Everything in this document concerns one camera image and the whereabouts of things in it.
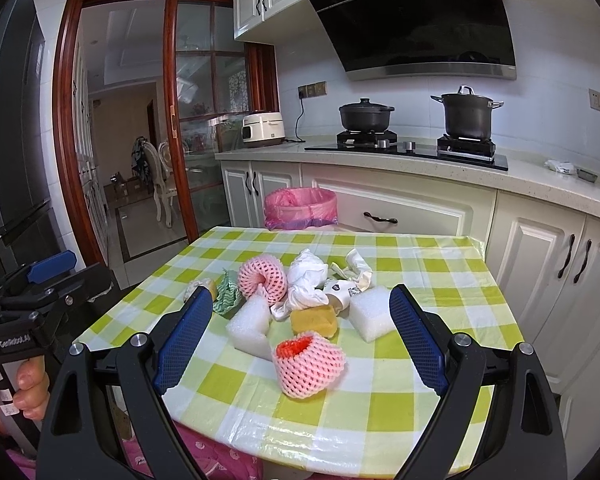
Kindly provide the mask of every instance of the human hand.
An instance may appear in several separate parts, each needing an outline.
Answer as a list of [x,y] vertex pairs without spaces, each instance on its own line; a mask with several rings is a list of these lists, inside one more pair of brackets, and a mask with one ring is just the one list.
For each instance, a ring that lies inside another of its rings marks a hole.
[[[49,376],[45,372],[44,356],[24,361],[16,372],[19,390],[13,396],[16,408],[31,420],[42,420],[49,402]],[[0,421],[0,434],[7,432]]]

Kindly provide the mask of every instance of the rice cooker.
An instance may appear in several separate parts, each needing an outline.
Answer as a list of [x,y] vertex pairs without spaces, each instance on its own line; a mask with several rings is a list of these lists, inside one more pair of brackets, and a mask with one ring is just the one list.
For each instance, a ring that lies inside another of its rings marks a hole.
[[242,120],[242,140],[246,148],[272,146],[285,140],[285,125],[279,112],[247,115]]

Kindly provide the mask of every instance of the blue gripper pad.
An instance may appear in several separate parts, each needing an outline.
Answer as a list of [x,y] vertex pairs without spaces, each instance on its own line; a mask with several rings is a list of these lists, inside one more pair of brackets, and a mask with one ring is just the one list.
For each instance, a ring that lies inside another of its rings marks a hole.
[[75,267],[77,259],[71,251],[56,254],[46,260],[35,263],[27,273],[29,283],[44,283]]
[[422,322],[421,316],[426,314],[398,286],[391,291],[389,311],[422,382],[443,396],[449,386],[445,377],[445,357]]
[[211,293],[202,286],[196,291],[198,290],[201,292],[194,293],[182,307],[186,312],[158,352],[154,388],[160,395],[164,395],[169,388],[173,388],[180,382],[211,320],[213,309]]

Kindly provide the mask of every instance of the dining table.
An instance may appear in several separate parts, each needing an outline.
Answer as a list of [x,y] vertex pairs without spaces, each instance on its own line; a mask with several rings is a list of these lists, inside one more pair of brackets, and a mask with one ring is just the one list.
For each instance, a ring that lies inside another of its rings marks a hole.
[[[110,309],[78,339],[91,351],[120,346],[150,332],[163,314],[182,308],[192,280],[218,281],[254,256],[272,254],[288,268],[309,249],[346,267],[352,250],[373,270],[372,286],[403,283],[419,305],[452,332],[480,345],[512,349],[523,340],[505,298],[469,237],[321,230],[270,232],[216,227],[187,246]],[[366,343],[347,319],[331,339],[346,367],[327,389],[299,400],[282,393],[270,361],[235,349],[228,315],[213,314],[180,380],[163,399],[174,420],[216,442],[283,465],[358,478],[393,478],[422,435],[440,400],[420,380],[396,330]],[[273,320],[274,348],[294,336],[289,320]],[[467,469],[490,408],[483,386],[451,472]]]

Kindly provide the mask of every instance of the white foam block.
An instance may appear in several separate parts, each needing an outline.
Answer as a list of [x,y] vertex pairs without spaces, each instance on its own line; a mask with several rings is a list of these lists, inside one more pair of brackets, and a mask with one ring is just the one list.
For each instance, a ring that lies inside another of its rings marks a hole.
[[367,343],[395,329],[389,313],[391,291],[384,286],[369,288],[351,298],[349,321]]
[[236,350],[271,361],[271,345],[267,340],[270,322],[271,312],[267,300],[258,295],[251,296],[227,323],[229,341]]

